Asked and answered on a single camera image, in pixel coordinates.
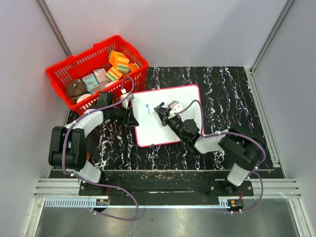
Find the gray floor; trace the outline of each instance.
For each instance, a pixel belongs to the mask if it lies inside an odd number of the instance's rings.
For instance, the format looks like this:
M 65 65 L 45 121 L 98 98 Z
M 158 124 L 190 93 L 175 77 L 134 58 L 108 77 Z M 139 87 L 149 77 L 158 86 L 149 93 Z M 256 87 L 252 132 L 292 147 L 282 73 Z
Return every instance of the gray floor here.
M 135 210 L 108 209 L 131 217 Z M 93 215 L 88 209 L 46 207 L 37 237 L 298 237 L 285 200 L 263 200 L 253 211 L 229 215 L 206 209 L 142 209 L 133 222 Z

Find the handwritten mark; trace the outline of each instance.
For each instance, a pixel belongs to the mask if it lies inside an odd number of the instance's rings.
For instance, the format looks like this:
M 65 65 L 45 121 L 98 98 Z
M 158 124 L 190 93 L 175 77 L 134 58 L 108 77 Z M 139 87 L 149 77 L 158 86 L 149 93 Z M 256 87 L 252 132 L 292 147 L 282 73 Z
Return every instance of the handwritten mark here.
M 150 111 L 149 111 L 149 108 L 148 108 L 148 104 L 145 104 L 146 108 L 148 109 L 148 113 L 150 115 Z

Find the white wall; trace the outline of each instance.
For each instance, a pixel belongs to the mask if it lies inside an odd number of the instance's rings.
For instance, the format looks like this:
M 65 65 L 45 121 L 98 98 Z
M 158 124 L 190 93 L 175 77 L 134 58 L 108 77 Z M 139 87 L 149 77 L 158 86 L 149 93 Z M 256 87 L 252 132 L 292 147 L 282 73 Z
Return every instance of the white wall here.
M 296 1 L 255 72 L 288 176 L 316 232 L 316 1 Z
M 286 0 L 46 0 L 72 54 L 121 35 L 150 66 L 251 67 Z
M 0 236 L 17 237 L 66 111 L 44 71 L 65 55 L 35 0 L 0 1 L 0 32 Z

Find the red basket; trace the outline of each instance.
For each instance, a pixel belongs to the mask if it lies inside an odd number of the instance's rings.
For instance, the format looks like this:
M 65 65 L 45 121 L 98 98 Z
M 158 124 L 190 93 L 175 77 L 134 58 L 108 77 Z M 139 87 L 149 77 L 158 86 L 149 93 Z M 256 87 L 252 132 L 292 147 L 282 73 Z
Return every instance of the red basket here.
M 66 93 L 66 84 L 92 73 L 93 70 L 100 68 L 108 70 L 112 66 L 108 61 L 108 55 L 112 50 L 122 52 L 131 63 L 136 63 L 139 66 L 139 69 L 130 73 L 129 76 L 135 81 L 135 92 L 145 90 L 148 62 L 130 43 L 124 41 L 120 36 L 112 36 L 100 43 L 94 44 L 91 49 L 76 56 L 69 56 L 65 60 L 46 69 L 53 88 L 72 111 L 76 111 L 82 115 L 85 110 L 98 100 L 100 92 L 76 104 Z M 121 96 L 121 80 L 106 87 L 103 91 L 112 92 L 119 98 Z M 131 90 L 132 82 L 130 79 L 125 80 L 124 88 L 126 91 Z

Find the black marble table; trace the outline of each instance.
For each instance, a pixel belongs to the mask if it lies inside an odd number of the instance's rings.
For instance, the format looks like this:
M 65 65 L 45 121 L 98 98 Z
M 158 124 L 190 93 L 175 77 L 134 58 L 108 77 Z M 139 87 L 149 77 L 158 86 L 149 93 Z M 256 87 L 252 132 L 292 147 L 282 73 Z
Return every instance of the black marble table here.
M 197 84 L 203 107 L 204 131 L 210 134 L 237 123 L 264 138 L 256 106 L 243 67 L 149 68 L 146 90 Z M 78 117 L 70 112 L 67 123 Z M 140 148 L 135 128 L 105 122 L 86 138 L 92 163 L 101 170 L 223 170 L 233 158 L 224 152 L 189 153 L 180 143 Z M 260 169 L 273 169 L 269 151 Z

